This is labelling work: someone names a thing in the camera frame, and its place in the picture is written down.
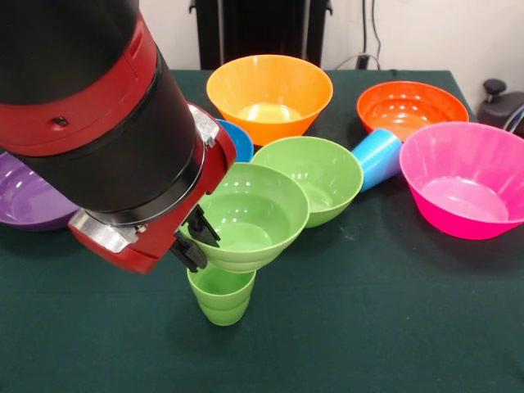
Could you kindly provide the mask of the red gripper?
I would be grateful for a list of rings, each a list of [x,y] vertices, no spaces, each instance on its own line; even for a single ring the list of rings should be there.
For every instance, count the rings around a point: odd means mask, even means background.
[[[71,232],[104,260],[133,273],[149,273],[168,251],[191,273],[205,269],[206,255],[180,228],[186,224],[192,238],[219,247],[219,234],[206,219],[199,202],[218,187],[236,159],[236,149],[223,129],[201,146],[196,179],[173,206],[130,224],[107,224],[93,213],[79,210],[69,222]]]

